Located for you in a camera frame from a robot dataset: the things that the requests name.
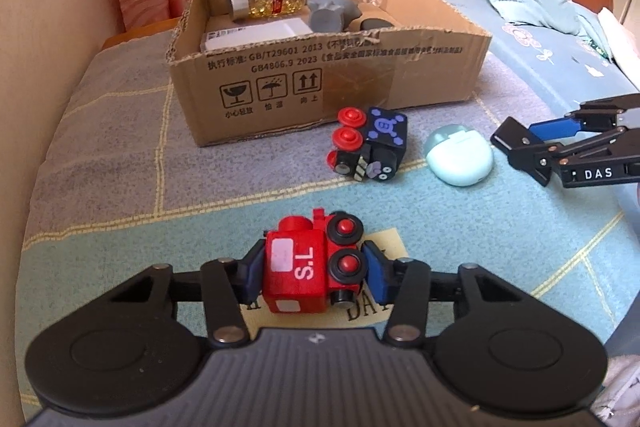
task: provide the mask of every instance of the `gray toy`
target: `gray toy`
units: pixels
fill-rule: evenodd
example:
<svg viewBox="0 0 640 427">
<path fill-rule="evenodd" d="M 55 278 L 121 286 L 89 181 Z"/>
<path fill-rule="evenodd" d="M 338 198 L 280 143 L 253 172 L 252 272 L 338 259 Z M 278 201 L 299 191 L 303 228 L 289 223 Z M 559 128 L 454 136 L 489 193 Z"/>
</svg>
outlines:
<svg viewBox="0 0 640 427">
<path fill-rule="evenodd" d="M 307 0 L 311 10 L 308 26 L 315 33 L 339 33 L 352 21 L 362 17 L 358 5 L 352 0 Z"/>
</svg>

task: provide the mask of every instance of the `toy vehicle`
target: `toy vehicle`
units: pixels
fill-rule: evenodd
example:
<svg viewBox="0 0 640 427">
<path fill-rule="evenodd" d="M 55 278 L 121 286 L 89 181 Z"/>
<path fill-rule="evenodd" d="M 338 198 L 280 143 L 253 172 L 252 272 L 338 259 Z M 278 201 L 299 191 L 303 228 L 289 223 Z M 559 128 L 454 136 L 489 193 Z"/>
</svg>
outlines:
<svg viewBox="0 0 640 427">
<path fill-rule="evenodd" d="M 342 127 L 332 135 L 336 149 L 327 155 L 327 164 L 359 182 L 365 178 L 391 180 L 406 152 L 406 115 L 380 107 L 371 107 L 366 114 L 356 107 L 345 107 L 338 113 L 338 122 Z"/>
<path fill-rule="evenodd" d="M 262 296 L 273 313 L 321 313 L 327 302 L 350 307 L 367 274 L 367 259 L 357 248 L 362 222 L 346 212 L 313 220 L 288 216 L 267 231 Z"/>
</svg>

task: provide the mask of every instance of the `screw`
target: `screw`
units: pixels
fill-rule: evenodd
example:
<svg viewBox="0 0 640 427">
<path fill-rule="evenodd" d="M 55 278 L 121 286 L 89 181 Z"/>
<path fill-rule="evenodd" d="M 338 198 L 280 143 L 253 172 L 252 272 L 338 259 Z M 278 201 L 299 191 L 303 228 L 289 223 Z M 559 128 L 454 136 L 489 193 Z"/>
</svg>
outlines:
<svg viewBox="0 0 640 427">
<path fill-rule="evenodd" d="M 413 342 L 420 338 L 420 330 L 415 326 L 400 324 L 389 330 L 389 336 L 398 342 Z"/>
<path fill-rule="evenodd" d="M 219 343 L 235 344 L 244 340 L 244 331 L 238 326 L 223 326 L 214 331 L 213 338 Z"/>
</svg>

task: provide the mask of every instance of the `silver bottle cap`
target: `silver bottle cap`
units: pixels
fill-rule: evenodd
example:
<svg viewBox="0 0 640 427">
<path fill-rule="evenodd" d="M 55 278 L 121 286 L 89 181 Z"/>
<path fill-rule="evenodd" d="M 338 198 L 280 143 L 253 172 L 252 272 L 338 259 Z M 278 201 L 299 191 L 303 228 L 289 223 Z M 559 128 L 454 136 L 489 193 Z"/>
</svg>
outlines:
<svg viewBox="0 0 640 427">
<path fill-rule="evenodd" d="M 229 0 L 229 15 L 233 20 L 244 19 L 249 13 L 249 0 Z"/>
</svg>

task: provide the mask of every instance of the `open cardboard box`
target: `open cardboard box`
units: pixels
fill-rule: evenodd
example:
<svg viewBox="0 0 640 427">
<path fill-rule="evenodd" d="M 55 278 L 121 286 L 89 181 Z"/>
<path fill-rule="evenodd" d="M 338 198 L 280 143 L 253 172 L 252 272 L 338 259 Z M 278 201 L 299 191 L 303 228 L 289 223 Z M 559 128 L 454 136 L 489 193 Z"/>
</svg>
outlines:
<svg viewBox="0 0 640 427">
<path fill-rule="evenodd" d="M 232 22 L 227 0 L 190 0 L 167 60 L 196 144 L 315 126 L 346 106 L 399 109 L 471 96 L 491 34 L 441 0 L 359 7 L 350 32 L 203 53 L 205 32 L 249 22 Z M 308 10 L 295 16 L 306 19 Z M 360 32 L 371 17 L 395 27 Z"/>
</svg>

